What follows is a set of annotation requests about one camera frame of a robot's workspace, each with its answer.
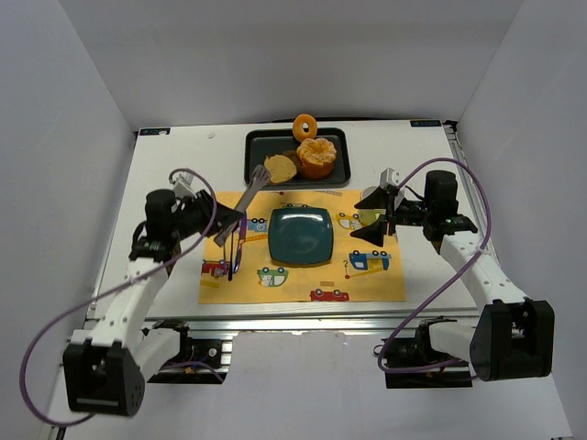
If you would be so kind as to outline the sliced bread loaf piece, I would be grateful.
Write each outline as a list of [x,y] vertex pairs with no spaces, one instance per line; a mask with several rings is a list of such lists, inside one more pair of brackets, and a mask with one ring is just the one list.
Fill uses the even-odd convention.
[[274,185],[288,182],[298,174],[294,161],[284,155],[267,157],[263,165],[270,174],[270,183]]

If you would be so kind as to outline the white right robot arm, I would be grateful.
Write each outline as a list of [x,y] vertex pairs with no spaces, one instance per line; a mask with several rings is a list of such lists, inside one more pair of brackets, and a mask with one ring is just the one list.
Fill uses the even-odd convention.
[[406,296],[398,226],[415,226],[454,269],[480,311],[476,328],[445,317],[420,324],[400,355],[388,339],[379,368],[405,375],[464,361],[484,381],[547,376],[554,313],[531,300],[485,253],[488,235],[459,210],[459,181],[431,170],[425,191],[404,196],[386,170],[369,192],[262,192],[231,227],[234,247],[205,246],[204,304],[394,302]]

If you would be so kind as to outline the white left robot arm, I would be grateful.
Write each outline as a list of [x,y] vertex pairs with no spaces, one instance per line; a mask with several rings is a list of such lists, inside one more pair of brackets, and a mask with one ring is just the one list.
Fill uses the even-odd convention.
[[84,340],[71,342],[63,353],[72,412],[126,417],[138,412],[148,380],[183,348],[183,334],[174,327],[142,329],[182,241],[231,230],[242,216],[205,190],[184,197],[167,189],[147,194],[145,218],[131,240],[125,288]]

